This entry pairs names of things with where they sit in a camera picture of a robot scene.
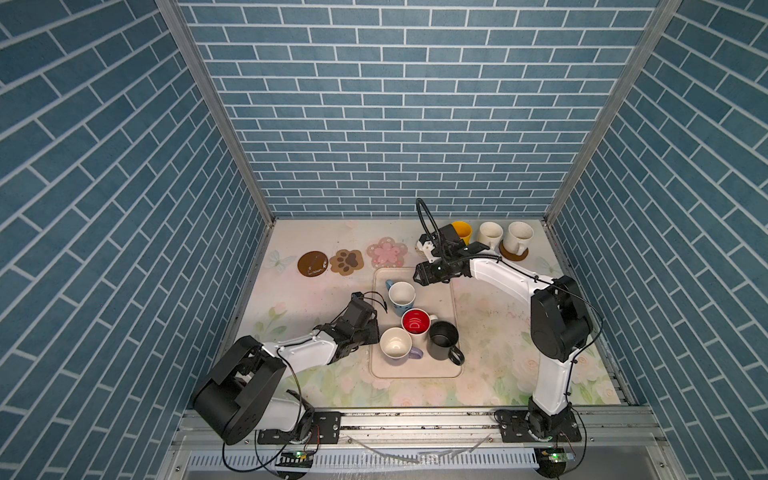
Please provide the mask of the yellow mug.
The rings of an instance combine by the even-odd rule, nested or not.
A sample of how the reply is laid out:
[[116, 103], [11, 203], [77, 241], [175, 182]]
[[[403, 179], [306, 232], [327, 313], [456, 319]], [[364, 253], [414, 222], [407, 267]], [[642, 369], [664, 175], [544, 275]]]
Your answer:
[[454, 221], [452, 226], [457, 235], [464, 241], [466, 245], [468, 245], [471, 242], [473, 234], [472, 226], [464, 221]]

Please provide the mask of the light blue mug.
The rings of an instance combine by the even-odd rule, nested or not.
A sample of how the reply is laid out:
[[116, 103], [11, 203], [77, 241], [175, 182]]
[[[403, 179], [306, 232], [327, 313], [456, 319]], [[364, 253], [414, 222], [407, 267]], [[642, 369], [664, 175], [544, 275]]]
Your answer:
[[416, 299], [415, 288], [408, 282], [387, 280], [385, 285], [388, 290], [390, 302], [393, 304], [394, 313], [402, 317], [407, 311], [414, 307]]

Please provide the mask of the pink flower coaster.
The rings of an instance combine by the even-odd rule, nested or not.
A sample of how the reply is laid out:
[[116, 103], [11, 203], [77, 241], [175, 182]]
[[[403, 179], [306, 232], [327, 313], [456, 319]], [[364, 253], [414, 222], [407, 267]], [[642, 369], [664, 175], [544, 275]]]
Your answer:
[[366, 249], [374, 269], [403, 267], [407, 253], [408, 247], [391, 237], [383, 237]]

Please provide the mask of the cork paw print coaster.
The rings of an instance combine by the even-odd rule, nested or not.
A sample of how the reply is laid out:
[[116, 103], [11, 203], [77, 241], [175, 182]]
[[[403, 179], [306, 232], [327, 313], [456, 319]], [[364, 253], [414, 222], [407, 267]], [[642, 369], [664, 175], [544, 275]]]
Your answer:
[[329, 260], [330, 270], [341, 276], [349, 276], [364, 267], [360, 250], [341, 249]]

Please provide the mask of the white speckled mug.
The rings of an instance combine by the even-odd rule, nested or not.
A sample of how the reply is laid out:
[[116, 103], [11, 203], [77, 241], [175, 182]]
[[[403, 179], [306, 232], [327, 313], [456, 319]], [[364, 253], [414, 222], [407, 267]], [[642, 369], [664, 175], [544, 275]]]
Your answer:
[[503, 239], [506, 249], [515, 254], [521, 254], [534, 237], [533, 228], [526, 222], [515, 221], [507, 228], [507, 234]]

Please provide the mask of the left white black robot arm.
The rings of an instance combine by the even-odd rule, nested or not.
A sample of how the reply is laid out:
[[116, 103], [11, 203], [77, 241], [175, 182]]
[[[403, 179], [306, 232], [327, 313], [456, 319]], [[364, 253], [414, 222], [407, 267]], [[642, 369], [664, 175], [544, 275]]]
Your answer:
[[377, 312], [354, 292], [336, 318], [307, 335], [284, 342], [261, 343], [249, 335], [236, 340], [201, 380], [192, 407], [227, 445], [254, 430], [272, 431], [280, 442], [304, 441], [314, 429], [315, 409], [299, 390], [277, 398], [281, 381], [378, 341]]

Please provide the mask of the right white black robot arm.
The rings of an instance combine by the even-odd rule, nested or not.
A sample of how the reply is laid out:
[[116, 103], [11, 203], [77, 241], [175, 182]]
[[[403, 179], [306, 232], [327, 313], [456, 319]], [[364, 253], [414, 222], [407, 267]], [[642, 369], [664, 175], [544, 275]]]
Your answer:
[[550, 440], [574, 422], [569, 387], [574, 361], [588, 347], [591, 324], [577, 282], [551, 278], [506, 262], [480, 242], [467, 245], [451, 225], [425, 232], [416, 249], [427, 260], [415, 267], [413, 280], [428, 286], [460, 276], [485, 281], [526, 300], [530, 306], [530, 336], [540, 353], [538, 378], [529, 400], [528, 431]]

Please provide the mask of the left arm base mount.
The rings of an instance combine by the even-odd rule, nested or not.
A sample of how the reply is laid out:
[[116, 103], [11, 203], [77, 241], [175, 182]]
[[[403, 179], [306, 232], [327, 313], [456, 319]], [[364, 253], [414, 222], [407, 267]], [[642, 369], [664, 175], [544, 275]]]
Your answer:
[[342, 414], [339, 411], [314, 411], [312, 418], [305, 413], [299, 426], [286, 432], [277, 429], [259, 430], [257, 443], [260, 445], [282, 444], [337, 444], [339, 441]]

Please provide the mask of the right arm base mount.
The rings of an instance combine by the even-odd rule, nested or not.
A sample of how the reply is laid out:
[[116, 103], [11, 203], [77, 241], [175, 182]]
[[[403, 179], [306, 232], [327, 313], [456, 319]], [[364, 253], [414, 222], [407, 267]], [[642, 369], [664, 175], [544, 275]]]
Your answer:
[[504, 443], [554, 442], [582, 440], [582, 432], [573, 409], [567, 406], [555, 415], [538, 407], [528, 409], [499, 409], [493, 413]]

